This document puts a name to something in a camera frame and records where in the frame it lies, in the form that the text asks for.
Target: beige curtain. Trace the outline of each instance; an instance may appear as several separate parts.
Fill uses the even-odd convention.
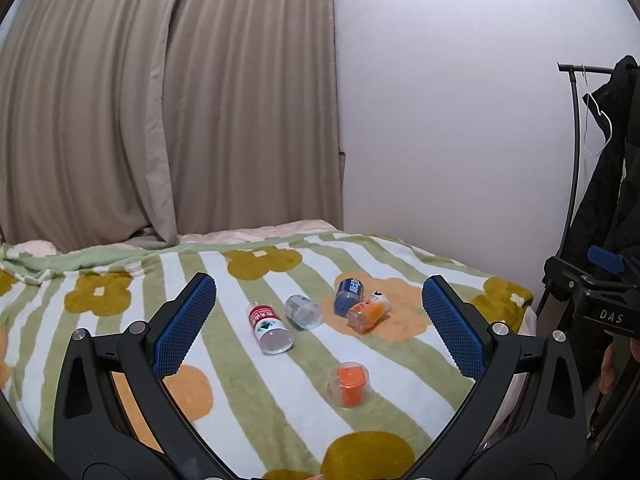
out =
[[[178,231],[342,224],[333,0],[182,0],[164,81]]]
[[[175,0],[23,0],[0,52],[0,222],[60,250],[155,233],[175,215],[162,130]]]
[[[332,0],[22,0],[0,51],[5,239],[340,225],[332,19]]]

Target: water bottle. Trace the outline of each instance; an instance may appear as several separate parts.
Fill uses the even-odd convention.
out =
[[[364,285],[360,280],[347,278],[340,282],[335,293],[334,312],[341,317],[347,317],[349,309],[362,301]]]
[[[293,345],[293,334],[287,330],[275,309],[253,301],[246,310],[255,339],[265,354],[281,354]]]
[[[312,330],[322,324],[320,305],[300,294],[294,294],[287,300],[284,312],[293,323],[305,330]]]

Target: human hand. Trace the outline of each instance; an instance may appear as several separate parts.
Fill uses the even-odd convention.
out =
[[[640,340],[632,339],[629,343],[631,348],[631,355],[640,363]],[[604,352],[604,358],[602,359],[602,367],[600,368],[600,392],[604,395],[610,394],[613,385],[616,382],[616,370],[613,366],[614,353],[613,343],[609,345],[607,351]]]

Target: bed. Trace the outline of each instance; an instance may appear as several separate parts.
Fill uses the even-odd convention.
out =
[[[210,447],[244,478],[398,478],[436,439],[473,383],[457,370],[420,300],[422,282],[442,275],[489,321],[534,333],[529,291],[394,238],[347,234],[325,222],[181,237],[173,248],[123,246],[57,253],[46,242],[2,247],[0,386],[21,423],[51,455],[54,396],[70,334],[116,333],[148,320],[196,272],[214,277],[216,306],[166,385]],[[360,279],[393,311],[359,336],[332,311],[335,286]],[[260,352],[246,319],[250,301],[283,314],[305,294],[324,323],[295,331],[281,355]],[[373,398],[356,410],[332,408],[329,371],[357,361]],[[136,434],[158,448],[124,378],[115,377]],[[506,418],[519,380],[488,432]],[[224,427],[225,431],[215,431]]]

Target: blue clamp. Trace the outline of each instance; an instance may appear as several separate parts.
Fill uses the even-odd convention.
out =
[[[625,269],[625,261],[619,254],[614,254],[602,247],[592,245],[587,251],[587,259],[611,274],[622,274]]]

